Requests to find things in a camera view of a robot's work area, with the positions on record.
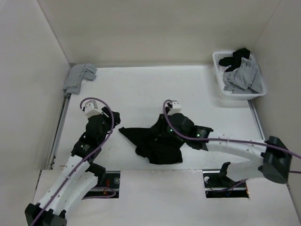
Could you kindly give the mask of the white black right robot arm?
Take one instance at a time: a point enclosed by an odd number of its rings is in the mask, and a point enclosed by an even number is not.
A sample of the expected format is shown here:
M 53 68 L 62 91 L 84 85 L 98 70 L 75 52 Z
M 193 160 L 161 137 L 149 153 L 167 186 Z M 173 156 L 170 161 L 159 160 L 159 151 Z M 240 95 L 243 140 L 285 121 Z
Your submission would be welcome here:
M 230 186 L 249 178 L 266 178 L 278 184 L 288 181 L 292 155 L 278 138 L 240 143 L 209 127 L 199 126 L 181 113 L 165 116 L 160 114 L 151 131 L 160 138 L 174 138 L 196 150 L 228 153 L 245 161 L 223 163 L 218 181 Z

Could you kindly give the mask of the black tank top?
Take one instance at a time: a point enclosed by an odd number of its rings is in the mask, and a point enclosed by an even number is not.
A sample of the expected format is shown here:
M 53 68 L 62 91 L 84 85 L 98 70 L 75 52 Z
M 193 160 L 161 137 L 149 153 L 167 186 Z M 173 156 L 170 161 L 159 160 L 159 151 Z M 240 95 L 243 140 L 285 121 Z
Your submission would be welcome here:
M 183 141 L 174 137 L 162 137 L 167 126 L 163 114 L 151 128 L 120 128 L 119 132 L 136 146 L 137 155 L 148 158 L 156 165 L 182 163 L 181 146 Z

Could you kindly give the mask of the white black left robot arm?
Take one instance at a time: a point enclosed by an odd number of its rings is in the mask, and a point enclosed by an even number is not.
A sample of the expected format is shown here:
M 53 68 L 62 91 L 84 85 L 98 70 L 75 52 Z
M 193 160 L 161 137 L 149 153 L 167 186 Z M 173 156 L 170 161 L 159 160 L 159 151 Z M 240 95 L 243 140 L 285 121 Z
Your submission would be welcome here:
M 60 176 L 37 204 L 26 207 L 28 225 L 67 225 L 71 212 L 84 196 L 93 187 L 105 184 L 106 169 L 94 160 L 120 122 L 120 114 L 108 107 L 88 116 L 86 130 L 74 145 Z

